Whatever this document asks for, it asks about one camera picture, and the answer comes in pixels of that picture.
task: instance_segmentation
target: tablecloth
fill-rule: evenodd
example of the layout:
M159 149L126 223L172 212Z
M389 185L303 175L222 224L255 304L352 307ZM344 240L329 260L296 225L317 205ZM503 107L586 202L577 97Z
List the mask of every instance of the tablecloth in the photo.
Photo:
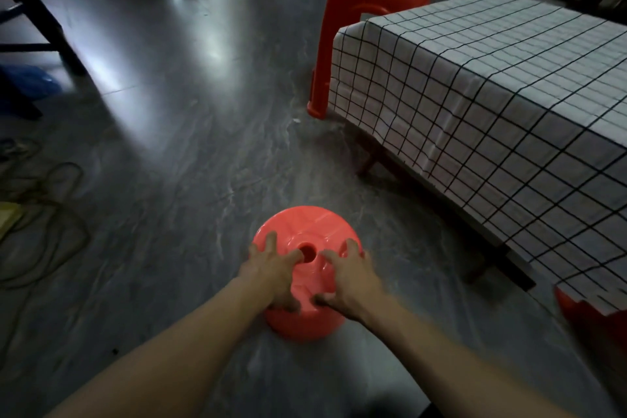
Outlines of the tablecloth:
M449 0L345 27L329 104L574 299L627 309L627 26Z

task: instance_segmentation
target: forearm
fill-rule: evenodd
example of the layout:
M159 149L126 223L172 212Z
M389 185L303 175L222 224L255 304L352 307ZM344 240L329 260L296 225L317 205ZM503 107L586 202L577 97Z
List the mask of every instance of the forearm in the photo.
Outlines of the forearm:
M50 417L184 417L199 412L233 347L270 301L262 285L232 280L210 301L98 374Z
M369 307L362 322L390 348L447 418L570 417L389 296Z

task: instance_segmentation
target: person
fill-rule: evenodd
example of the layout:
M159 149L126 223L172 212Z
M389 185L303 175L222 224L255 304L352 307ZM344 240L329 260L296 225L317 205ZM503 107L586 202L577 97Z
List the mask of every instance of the person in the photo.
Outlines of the person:
M336 291L315 296L363 324L401 361L448 418L565 418L568 413L510 376L482 362L388 294L372 258L353 240L347 257L324 251L335 270ZM277 234L263 251L249 248L237 277L207 303L132 350L60 403L50 418L192 417L238 340L267 307L297 311L290 292L300 250L277 254Z

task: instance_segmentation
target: person's left arm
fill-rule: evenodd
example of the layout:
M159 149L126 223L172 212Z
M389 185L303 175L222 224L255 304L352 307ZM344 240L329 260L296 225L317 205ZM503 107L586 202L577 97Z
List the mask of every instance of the person's left arm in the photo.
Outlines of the person's left arm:
M257 314L297 310L292 270L300 250L277 254L277 234L207 303L100 372L60 403L50 418L187 417L200 412L235 344Z

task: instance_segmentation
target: gray marble floor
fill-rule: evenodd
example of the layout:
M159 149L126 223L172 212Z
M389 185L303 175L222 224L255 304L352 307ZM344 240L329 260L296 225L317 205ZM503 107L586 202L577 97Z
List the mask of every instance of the gray marble floor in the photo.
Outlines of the gray marble floor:
M364 153L352 134L308 117L325 0L44 1L91 80L72 79L55 54L0 58L40 65L64 86L39 102L40 121L2 116L0 137L35 138L41 159L83 167L69 203L93 238L28 298L0 371L3 416L43 414L114 349L130 351L206 301L258 226L303 204L346 218L389 288L453 338L581 417L616 415L557 319L497 271L463 284L479 261L472 242L381 169L357 179ZM18 35L37 37L14 20L0 41ZM1 292L2 339L24 294ZM205 414L416 417L426 405L361 326L297 345L260 319Z

